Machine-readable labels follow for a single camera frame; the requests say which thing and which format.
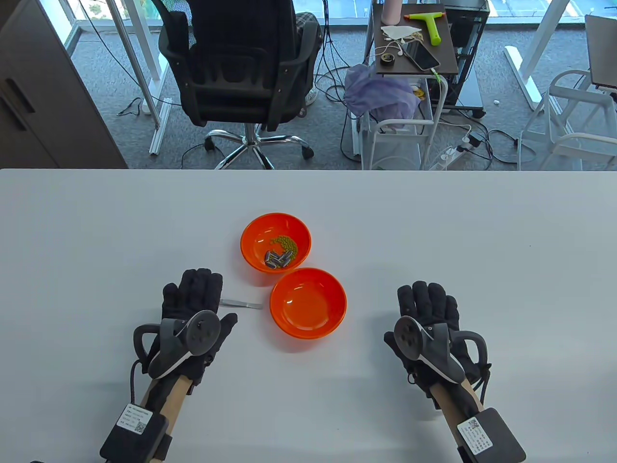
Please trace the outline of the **person's right hand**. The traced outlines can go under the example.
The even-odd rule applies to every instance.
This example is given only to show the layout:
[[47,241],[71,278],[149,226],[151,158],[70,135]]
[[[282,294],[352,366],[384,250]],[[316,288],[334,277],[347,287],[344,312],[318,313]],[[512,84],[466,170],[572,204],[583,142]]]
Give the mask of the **person's right hand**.
[[384,342],[401,360],[408,381],[436,409],[444,403],[431,391],[440,384],[465,418],[478,414],[484,397],[475,391],[486,387],[491,368],[484,339],[460,330],[456,299],[440,284],[416,281],[399,287],[397,295],[401,317],[397,330],[384,333]]

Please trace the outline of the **person's left hand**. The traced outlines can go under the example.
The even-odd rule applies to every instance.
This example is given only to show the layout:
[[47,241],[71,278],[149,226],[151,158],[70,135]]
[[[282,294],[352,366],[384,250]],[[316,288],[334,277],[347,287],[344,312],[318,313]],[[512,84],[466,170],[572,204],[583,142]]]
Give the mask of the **person's left hand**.
[[162,291],[161,321],[133,333],[143,373],[159,386],[181,377],[197,386],[238,322],[218,315],[223,278],[209,269],[184,271],[181,282]]

